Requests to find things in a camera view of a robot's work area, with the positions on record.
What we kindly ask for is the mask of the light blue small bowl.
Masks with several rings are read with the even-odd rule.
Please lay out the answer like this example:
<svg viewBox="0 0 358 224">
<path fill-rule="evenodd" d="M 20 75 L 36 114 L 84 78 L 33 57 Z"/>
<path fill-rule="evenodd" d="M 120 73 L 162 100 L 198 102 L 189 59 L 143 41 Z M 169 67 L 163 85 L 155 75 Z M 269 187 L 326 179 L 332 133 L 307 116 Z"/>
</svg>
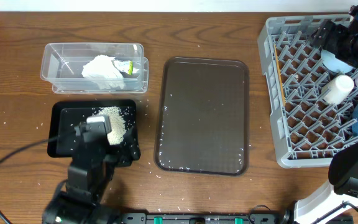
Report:
<svg viewBox="0 0 358 224">
<path fill-rule="evenodd" d="M 335 55 L 327 50 L 321 51 L 321 59 L 323 65 L 330 71 L 334 73 L 348 73 L 354 67 L 344 63 L 343 61 L 337 59 Z"/>
</svg>

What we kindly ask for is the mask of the pile of white rice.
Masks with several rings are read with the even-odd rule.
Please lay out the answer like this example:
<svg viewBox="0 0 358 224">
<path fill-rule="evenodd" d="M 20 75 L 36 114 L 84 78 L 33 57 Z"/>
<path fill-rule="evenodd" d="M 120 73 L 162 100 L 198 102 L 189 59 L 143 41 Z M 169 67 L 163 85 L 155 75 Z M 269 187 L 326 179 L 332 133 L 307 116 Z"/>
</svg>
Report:
<svg viewBox="0 0 358 224">
<path fill-rule="evenodd" d="M 74 133 L 60 143 L 70 154 L 82 147 L 90 151 L 101 148 L 106 154 L 140 154 L 134 107 L 87 108 L 81 117 L 79 124 L 72 126 Z"/>
</svg>

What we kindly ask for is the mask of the white cup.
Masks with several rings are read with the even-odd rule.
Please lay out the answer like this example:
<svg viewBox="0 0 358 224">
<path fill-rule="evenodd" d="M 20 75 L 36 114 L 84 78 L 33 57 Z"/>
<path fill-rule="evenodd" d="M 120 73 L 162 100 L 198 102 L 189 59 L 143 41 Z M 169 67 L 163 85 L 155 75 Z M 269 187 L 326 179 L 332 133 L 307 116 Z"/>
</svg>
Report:
<svg viewBox="0 0 358 224">
<path fill-rule="evenodd" d="M 332 105 L 342 103 L 354 88 L 354 81 L 347 75 L 338 75 L 322 88 L 323 100 Z"/>
</svg>

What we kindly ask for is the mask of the wooden chopstick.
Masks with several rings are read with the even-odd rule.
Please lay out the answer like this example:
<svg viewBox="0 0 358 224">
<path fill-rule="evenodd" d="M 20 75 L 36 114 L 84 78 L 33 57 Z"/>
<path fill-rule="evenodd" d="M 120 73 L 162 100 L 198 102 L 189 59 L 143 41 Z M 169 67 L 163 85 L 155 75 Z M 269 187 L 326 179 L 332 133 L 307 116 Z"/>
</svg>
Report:
<svg viewBox="0 0 358 224">
<path fill-rule="evenodd" d="M 281 96 L 282 96 L 283 105 L 285 106 L 285 104 L 286 104 L 285 93 L 284 93 L 284 89 L 283 89 L 283 82 L 282 82 L 282 76 L 281 76 L 281 70 L 280 70 L 280 65 L 279 65 L 279 60 L 278 60 L 276 44 L 273 44 L 273 47 L 274 47 L 275 62 L 276 62 L 276 67 L 277 67 L 277 72 L 278 72 L 278 79 L 279 79 L 279 84 L 280 84 L 280 92 L 281 92 Z"/>
</svg>

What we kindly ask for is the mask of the green yellow snack wrapper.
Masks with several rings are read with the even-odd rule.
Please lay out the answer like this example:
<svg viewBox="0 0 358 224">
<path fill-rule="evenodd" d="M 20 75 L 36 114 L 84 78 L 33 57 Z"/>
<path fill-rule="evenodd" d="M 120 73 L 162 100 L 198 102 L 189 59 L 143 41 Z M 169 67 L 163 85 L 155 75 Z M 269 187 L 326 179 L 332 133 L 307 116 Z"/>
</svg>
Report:
<svg viewBox="0 0 358 224">
<path fill-rule="evenodd" d="M 114 66 L 122 73 L 132 75 L 133 73 L 133 61 L 130 60 L 113 60 L 112 63 Z"/>
</svg>

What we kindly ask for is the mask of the white tissue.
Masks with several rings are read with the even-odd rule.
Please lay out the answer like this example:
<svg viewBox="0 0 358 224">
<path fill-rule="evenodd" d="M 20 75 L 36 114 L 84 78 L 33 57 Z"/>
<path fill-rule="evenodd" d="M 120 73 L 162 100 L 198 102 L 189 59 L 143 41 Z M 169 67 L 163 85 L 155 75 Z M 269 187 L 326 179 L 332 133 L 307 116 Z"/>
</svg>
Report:
<svg viewBox="0 0 358 224">
<path fill-rule="evenodd" d="M 124 77 L 114 66 L 114 57 L 98 55 L 83 66 L 83 78 L 91 79 L 101 90 L 110 88 L 124 89 Z"/>
</svg>

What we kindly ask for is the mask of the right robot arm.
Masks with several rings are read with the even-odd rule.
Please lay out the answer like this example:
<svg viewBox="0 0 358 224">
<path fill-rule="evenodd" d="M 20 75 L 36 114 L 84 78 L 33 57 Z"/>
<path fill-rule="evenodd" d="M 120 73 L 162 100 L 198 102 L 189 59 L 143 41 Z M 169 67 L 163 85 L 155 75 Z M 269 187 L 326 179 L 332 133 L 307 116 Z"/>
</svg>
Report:
<svg viewBox="0 0 358 224">
<path fill-rule="evenodd" d="M 351 6 L 348 26 L 324 21 L 310 35 L 310 44 L 335 59 L 358 69 L 358 5 Z M 337 75 L 321 91 L 324 102 L 342 103 L 352 90 L 358 90 L 358 74 Z M 358 103 L 349 122 L 350 137 L 331 159 L 327 181 L 307 198 L 293 202 L 282 218 L 282 223 L 329 223 L 352 208 L 358 213 Z"/>
</svg>

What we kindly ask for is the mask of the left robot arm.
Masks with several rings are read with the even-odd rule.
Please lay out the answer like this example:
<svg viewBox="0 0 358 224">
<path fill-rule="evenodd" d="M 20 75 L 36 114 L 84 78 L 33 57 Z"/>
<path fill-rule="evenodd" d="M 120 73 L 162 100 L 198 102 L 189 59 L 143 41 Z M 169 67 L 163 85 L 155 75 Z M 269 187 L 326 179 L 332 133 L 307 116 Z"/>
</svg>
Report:
<svg viewBox="0 0 358 224">
<path fill-rule="evenodd" d="M 78 138 L 68 166 L 68 177 L 56 188 L 45 208 L 42 223 L 121 223 L 119 210 L 101 205 L 116 167 L 130 166 L 140 159 L 137 128 L 124 132 L 123 142 L 110 145 L 109 116 L 90 116 L 71 132 Z"/>
</svg>

